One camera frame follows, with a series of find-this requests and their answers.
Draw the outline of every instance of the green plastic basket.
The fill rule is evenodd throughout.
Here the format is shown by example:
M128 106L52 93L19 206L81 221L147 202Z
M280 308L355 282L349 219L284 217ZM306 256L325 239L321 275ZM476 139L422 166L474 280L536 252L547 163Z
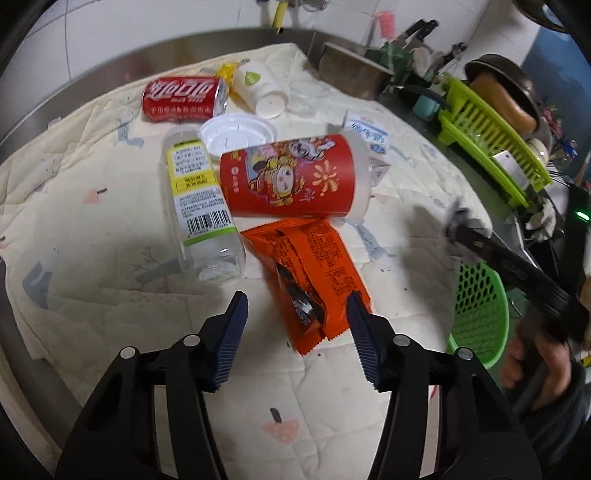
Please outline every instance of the green plastic basket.
M452 108L439 113L439 140L445 145L457 142L478 161L505 190L510 207L527 207L529 202L523 189L492 157L504 150L511 152L536 192L552 181L545 167L513 127L468 85L446 75L446 89Z
M509 335L509 307L499 274L483 262L462 265L450 352L467 346L486 369L501 357Z

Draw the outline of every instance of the white paper cup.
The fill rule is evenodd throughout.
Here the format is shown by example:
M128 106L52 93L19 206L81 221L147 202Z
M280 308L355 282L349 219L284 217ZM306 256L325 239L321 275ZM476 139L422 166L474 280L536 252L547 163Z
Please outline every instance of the white paper cup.
M287 94L265 64L251 61L238 67L232 87L261 118L275 118L285 111Z

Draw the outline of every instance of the red soda can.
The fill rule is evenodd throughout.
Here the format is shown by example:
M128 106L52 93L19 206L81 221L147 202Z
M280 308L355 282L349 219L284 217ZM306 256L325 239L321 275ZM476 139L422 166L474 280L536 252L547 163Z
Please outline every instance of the red soda can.
M204 122L228 106L229 89L218 77L162 77L142 95L142 111L153 122Z

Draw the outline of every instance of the orange plastic packet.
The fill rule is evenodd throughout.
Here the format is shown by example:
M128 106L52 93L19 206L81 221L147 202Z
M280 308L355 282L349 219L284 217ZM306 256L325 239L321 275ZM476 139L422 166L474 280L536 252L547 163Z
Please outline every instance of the orange plastic packet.
M302 355L349 328L345 306L351 292L359 291L371 311L363 281L328 221L285 219L242 235L259 254L273 260L269 266L280 278L287 333Z

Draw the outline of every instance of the green led light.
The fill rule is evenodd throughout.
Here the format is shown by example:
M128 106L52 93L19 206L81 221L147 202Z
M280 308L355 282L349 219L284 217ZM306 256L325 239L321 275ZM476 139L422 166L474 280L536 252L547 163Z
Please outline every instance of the green led light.
M584 212L577 212L577 217L579 217L581 220L584 220L585 222L588 222L589 220L591 220L589 215L587 215Z

